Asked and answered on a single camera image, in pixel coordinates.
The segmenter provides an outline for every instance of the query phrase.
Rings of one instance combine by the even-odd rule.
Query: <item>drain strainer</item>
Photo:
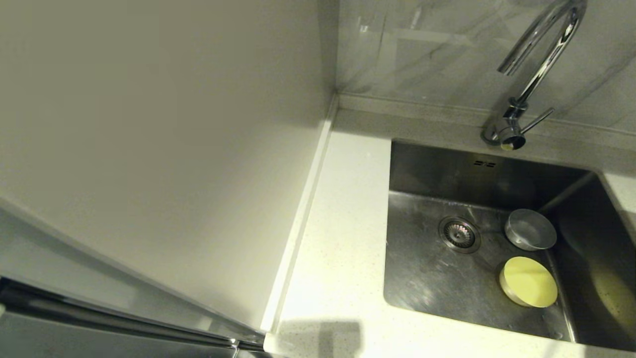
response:
[[[448,247],[464,254],[477,251],[481,244],[477,228],[460,217],[444,218],[439,223],[439,236]]]

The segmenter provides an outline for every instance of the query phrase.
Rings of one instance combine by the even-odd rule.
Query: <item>quartz countertop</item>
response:
[[[503,152],[479,127],[434,115],[341,109],[329,139],[278,330],[265,349],[302,357],[636,357],[390,306],[383,297],[391,139],[592,169],[634,238],[636,152],[528,135]]]

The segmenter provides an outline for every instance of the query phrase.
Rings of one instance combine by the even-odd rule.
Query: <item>backsplash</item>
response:
[[[503,111],[560,28],[514,76],[497,67],[551,0],[341,0],[338,90]],[[590,0],[529,114],[636,133],[636,1]]]

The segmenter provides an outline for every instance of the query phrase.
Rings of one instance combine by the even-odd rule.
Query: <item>chrome faucet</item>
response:
[[[510,97],[508,100],[510,106],[504,115],[501,118],[491,120],[481,132],[481,137],[486,143],[500,145],[506,150],[519,149],[525,144],[524,134],[554,112],[555,109],[550,108],[523,129],[519,125],[519,118],[528,110],[528,98],[534,93],[537,86],[554,66],[559,56],[561,56],[567,44],[572,40],[574,33],[581,25],[587,6],[587,0],[556,0],[534,20],[519,41],[517,41],[515,47],[497,69],[507,76],[511,76],[516,72],[548,30],[560,18],[566,16],[559,36],[554,41],[551,50],[536,73],[528,81],[521,95],[517,98]]]

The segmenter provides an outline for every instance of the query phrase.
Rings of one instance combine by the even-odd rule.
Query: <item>sink basin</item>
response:
[[[636,352],[636,248],[591,171],[394,141],[384,298],[400,308],[556,340]],[[509,213],[555,226],[549,250],[508,241]],[[543,264],[557,302],[512,302],[506,261]]]

